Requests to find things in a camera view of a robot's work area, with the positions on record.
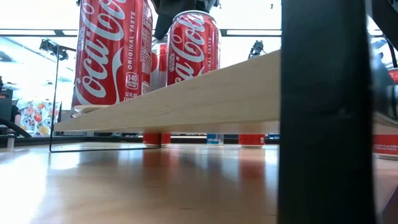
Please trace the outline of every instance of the red soda can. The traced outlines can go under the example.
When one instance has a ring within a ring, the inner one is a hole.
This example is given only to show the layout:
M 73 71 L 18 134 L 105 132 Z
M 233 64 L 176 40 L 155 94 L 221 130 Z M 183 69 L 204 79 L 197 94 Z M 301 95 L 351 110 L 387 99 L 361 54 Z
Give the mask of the red soda can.
M 381 159 L 398 160 L 398 135 L 374 134 L 373 151 Z
M 167 84 L 220 68 L 220 30 L 208 13 L 185 11 L 176 15 L 168 41 Z
M 72 106 L 113 105 L 149 91 L 147 0 L 82 0 Z
M 265 134 L 240 134 L 238 139 L 241 147 L 261 148 L 266 144 Z
M 150 90 L 166 86 L 167 81 L 167 38 L 152 42 L 152 64 L 150 66 Z
M 150 90 L 157 90 L 166 86 L 167 70 L 167 40 L 154 40 L 152 42 L 152 66 L 150 69 Z M 171 143 L 170 133 L 163 133 L 159 139 L 159 133 L 144 133 L 142 142 L 146 146 L 162 147 Z
M 170 145 L 171 134 L 163 133 L 160 135 L 159 133 L 144 133 L 142 137 L 142 143 L 144 143 L 146 146 L 158 146 L 159 142 L 161 142 L 162 147 Z
M 392 69 L 388 70 L 388 73 L 390 74 L 394 83 L 398 84 L 398 68 L 392 68 Z

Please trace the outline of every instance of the wooden board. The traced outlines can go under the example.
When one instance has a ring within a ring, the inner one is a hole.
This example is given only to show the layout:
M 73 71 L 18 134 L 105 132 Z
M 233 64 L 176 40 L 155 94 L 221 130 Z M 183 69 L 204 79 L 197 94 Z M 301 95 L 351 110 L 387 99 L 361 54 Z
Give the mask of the wooden board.
M 80 114 L 87 114 L 102 108 L 105 108 L 109 105 L 78 105 L 74 106 L 73 109 Z
M 79 116 L 81 116 L 82 114 L 81 113 L 74 113 L 74 114 L 72 114 L 72 116 L 74 117 L 74 118 L 77 118 L 77 117 L 79 117 Z
M 280 51 L 62 121 L 56 131 L 278 132 Z

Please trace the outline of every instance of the black metal stand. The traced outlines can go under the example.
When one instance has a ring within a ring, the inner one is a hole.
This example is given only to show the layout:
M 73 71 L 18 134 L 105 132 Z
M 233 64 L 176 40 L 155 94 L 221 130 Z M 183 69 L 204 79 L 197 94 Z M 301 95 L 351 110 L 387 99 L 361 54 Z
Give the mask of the black metal stand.
M 282 0 L 278 224 L 376 223 L 365 8 Z
M 53 151 L 52 150 L 52 142 L 53 142 L 53 132 L 54 132 L 54 119 L 55 119 L 55 103 L 57 100 L 57 83 L 58 83 L 58 68 L 59 68 L 59 52 L 60 50 L 70 50 L 76 52 L 75 49 L 71 49 L 69 47 L 57 45 L 57 69 L 55 71 L 55 86 L 54 86 L 54 98 L 52 105 L 52 119 L 51 119 L 51 130 L 50 130 L 50 146 L 49 151 L 53 152 L 89 152 L 89 151 L 121 151 L 121 150 L 140 150 L 140 149 L 160 149 L 162 147 L 162 134 L 159 134 L 159 145 L 157 147 L 138 147 L 138 148 L 128 148 L 128 149 L 78 149 L 78 150 L 62 150 L 62 151 Z
M 394 52 L 394 46 L 392 46 L 392 44 L 389 42 L 389 40 L 386 38 L 387 43 L 388 43 L 388 48 L 390 49 L 390 54 L 391 54 L 391 59 L 392 59 L 392 66 L 394 68 L 398 67 L 397 64 L 397 57 L 396 57 L 396 53 Z

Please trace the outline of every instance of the black object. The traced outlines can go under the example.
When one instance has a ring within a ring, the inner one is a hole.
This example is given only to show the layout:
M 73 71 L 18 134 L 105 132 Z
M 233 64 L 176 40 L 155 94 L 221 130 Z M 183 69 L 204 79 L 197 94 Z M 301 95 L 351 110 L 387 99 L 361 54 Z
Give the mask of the black object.
M 30 138 L 32 137 L 29 133 L 27 133 L 25 130 L 23 130 L 22 128 L 20 128 L 18 125 L 14 124 L 13 122 L 4 119 L 4 118 L 0 118 L 0 124 L 3 124 L 5 126 L 7 126 L 8 128 L 14 130 L 18 135 L 24 136 L 25 138 Z
M 392 59 L 392 66 L 394 68 L 397 68 L 398 64 L 397 64 L 397 57 L 396 57 L 396 53 L 394 51 L 394 47 L 392 46 L 392 44 L 389 41 L 387 41 L 387 43 L 388 43 L 388 48 L 390 49 L 390 54 L 391 54 L 391 59 Z
M 154 35 L 156 39 L 162 39 L 165 36 L 178 13 L 188 10 L 210 12 L 213 6 L 220 3 L 217 0 L 152 0 L 152 2 L 159 15 Z
M 388 41 L 395 47 L 398 47 L 398 32 L 396 24 L 398 23 L 398 13 L 386 0 L 371 0 L 372 11 L 370 16 L 376 25 L 382 30 Z
M 398 220 L 398 188 L 392 194 L 390 200 L 387 202 L 386 207 L 381 213 L 381 223 L 395 224 Z
M 12 90 L 10 90 L 10 89 L 7 89 L 7 90 L 0 89 L 0 96 L 1 96 L 0 99 L 3 99 L 4 97 L 12 99 Z
M 0 98 L 0 118 L 10 120 L 11 119 L 11 98 Z
M 376 223 L 365 8 L 282 0 L 278 224 Z
M 253 44 L 253 47 L 250 50 L 249 58 L 258 57 L 260 56 L 261 52 L 264 52 L 264 44 L 262 44 L 262 40 L 258 41 Z
M 18 107 L 15 105 L 11 106 L 11 122 L 15 123 L 15 116 L 21 115 L 21 112 L 19 111 Z
M 51 55 L 57 56 L 57 60 L 68 60 L 69 56 L 65 49 L 58 49 L 57 44 L 48 39 L 42 39 L 42 43 L 39 47 L 40 50 L 50 52 Z
M 0 50 L 0 62 L 13 62 L 13 59 L 5 52 Z

